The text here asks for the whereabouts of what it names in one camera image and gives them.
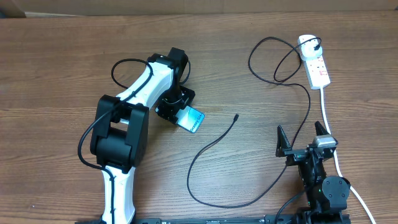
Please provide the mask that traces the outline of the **black smartphone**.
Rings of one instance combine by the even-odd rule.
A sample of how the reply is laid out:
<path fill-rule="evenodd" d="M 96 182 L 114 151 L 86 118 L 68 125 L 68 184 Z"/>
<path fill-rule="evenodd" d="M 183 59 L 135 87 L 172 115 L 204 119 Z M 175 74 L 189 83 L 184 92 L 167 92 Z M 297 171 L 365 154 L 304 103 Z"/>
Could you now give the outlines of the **black smartphone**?
<path fill-rule="evenodd" d="M 191 106 L 186 106 L 185 109 L 177 112 L 176 117 L 178 126 L 194 134 L 205 119 L 205 114 Z"/>

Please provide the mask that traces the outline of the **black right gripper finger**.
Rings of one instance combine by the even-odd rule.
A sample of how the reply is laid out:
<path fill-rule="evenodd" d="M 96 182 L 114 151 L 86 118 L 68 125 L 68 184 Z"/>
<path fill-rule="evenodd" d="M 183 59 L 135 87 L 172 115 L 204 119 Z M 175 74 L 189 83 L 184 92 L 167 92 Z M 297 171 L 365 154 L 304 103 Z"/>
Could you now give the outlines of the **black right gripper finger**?
<path fill-rule="evenodd" d="M 291 151 L 292 146 L 290 145 L 287 136 L 285 135 L 284 130 L 282 129 L 282 126 L 279 125 L 277 127 L 277 146 L 276 146 L 276 152 L 285 152 L 285 151 Z"/>
<path fill-rule="evenodd" d="M 326 130 L 326 128 L 323 127 L 323 125 L 319 121 L 315 122 L 315 131 L 317 136 L 329 135 L 329 132 Z"/>

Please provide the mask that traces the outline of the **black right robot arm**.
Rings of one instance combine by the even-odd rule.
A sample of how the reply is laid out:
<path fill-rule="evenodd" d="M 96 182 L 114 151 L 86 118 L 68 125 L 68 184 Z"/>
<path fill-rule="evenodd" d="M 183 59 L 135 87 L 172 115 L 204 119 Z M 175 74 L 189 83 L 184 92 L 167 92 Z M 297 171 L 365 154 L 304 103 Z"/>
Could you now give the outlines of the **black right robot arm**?
<path fill-rule="evenodd" d="M 331 223 L 349 224 L 347 209 L 351 184 L 348 179 L 337 175 L 328 176 L 323 162 L 334 155 L 338 141 L 328 133 L 320 122 L 315 123 L 316 136 L 305 149 L 293 149 L 281 126 L 277 127 L 277 147 L 275 155 L 285 157 L 287 166 L 297 166 L 303 182 L 303 190 L 288 200 L 277 212 L 275 223 Z M 305 194 L 308 206 L 298 208 L 288 218 L 280 214 L 295 199 Z"/>

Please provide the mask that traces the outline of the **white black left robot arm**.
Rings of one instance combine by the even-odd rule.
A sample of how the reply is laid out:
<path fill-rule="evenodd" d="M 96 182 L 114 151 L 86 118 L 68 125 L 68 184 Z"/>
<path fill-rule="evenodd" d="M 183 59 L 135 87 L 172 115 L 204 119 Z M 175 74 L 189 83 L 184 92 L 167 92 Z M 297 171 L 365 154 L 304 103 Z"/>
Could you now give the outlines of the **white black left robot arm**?
<path fill-rule="evenodd" d="M 189 60 L 184 50 L 145 60 L 140 77 L 117 96 L 103 95 L 97 105 L 90 151 L 104 179 L 105 206 L 99 223 L 133 223 L 134 174 L 141 163 L 154 109 L 164 120 L 197 132 L 205 115 L 192 108 L 195 92 L 181 79 Z"/>

